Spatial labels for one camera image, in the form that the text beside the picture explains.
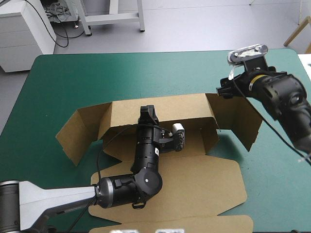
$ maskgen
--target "unfolded cardboard box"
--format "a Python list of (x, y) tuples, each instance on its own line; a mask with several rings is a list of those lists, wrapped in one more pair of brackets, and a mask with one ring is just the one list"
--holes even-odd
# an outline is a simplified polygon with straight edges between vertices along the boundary
[[(217, 129), (229, 129), (247, 150), (255, 142), (261, 118), (243, 98), (224, 100), (216, 94), (190, 94), (120, 100), (78, 109), (56, 138), (66, 155), (78, 164), (92, 141), (109, 140), (127, 125), (136, 124), (140, 107), (154, 105), (160, 126), (183, 124), (186, 144), (180, 152), (160, 154), (162, 190), (144, 209), (131, 205), (110, 209), (92, 206), (93, 216), (122, 223), (96, 228), (92, 233), (136, 229), (185, 229), (186, 233), (251, 233), (248, 216), (217, 216), (246, 201), (239, 165), (232, 160), (206, 156), (219, 140)], [(135, 129), (116, 137), (105, 152), (122, 162), (101, 171), (102, 177), (128, 174), (135, 156)], [(98, 182), (97, 174), (91, 183)]]

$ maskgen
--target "black robotic arm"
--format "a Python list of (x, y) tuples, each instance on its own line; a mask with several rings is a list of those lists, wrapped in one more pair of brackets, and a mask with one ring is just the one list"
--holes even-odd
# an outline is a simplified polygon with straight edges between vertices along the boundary
[(160, 153), (180, 151), (184, 142), (181, 124), (174, 124), (168, 134), (159, 127), (154, 106), (142, 106), (132, 174), (104, 177), (94, 186), (58, 189), (42, 189), (29, 181), (1, 182), (0, 233), (49, 233), (50, 217), (90, 205), (110, 208), (132, 203), (134, 209), (143, 208), (162, 188)]
[(244, 66), (244, 73), (221, 79), (217, 92), (224, 98), (253, 97), (260, 101), (274, 120), (278, 120), (294, 147), (311, 153), (311, 106), (298, 78), (268, 67), (266, 45), (254, 45), (229, 53), (228, 62)]

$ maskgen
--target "floor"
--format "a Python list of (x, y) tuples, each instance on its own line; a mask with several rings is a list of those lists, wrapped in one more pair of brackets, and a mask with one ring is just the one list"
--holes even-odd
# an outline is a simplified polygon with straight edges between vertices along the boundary
[[(298, 22), (299, 0), (144, 0), (146, 31), (137, 23), (93, 26), (92, 36), (71, 39), (54, 53), (116, 53), (191, 50), (233, 50), (262, 43), (283, 48)], [(106, 13), (108, 1), (85, 0), (89, 15)], [(310, 15), (310, 1), (303, 1), (302, 18)], [(134, 11), (135, 0), (120, 0), (121, 12)], [(69, 36), (83, 30), (68, 23)], [(63, 33), (59, 26), (55, 30)], [(290, 48), (304, 53), (311, 38), (309, 27)], [(66, 40), (57, 39), (65, 44)], [(5, 73), (0, 68), (0, 133), (10, 115), (28, 72)]]

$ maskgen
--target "cabinet drawer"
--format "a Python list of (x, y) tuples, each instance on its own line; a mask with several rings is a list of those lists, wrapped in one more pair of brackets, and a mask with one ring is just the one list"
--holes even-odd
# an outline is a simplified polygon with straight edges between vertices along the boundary
[(38, 45), (0, 48), (0, 66), (5, 72), (30, 70), (42, 52)]
[(0, 33), (27, 30), (29, 27), (22, 16), (0, 17)]
[(35, 44), (36, 41), (30, 31), (0, 33), (0, 48)]

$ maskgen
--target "white cabinet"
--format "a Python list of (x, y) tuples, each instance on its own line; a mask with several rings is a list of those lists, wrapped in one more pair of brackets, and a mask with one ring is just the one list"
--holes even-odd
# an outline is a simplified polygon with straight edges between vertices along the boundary
[[(28, 0), (56, 40), (40, 0)], [(53, 54), (55, 42), (37, 12), (24, 0), (11, 0), (0, 7), (0, 66), (5, 72), (29, 70), (37, 56)]]

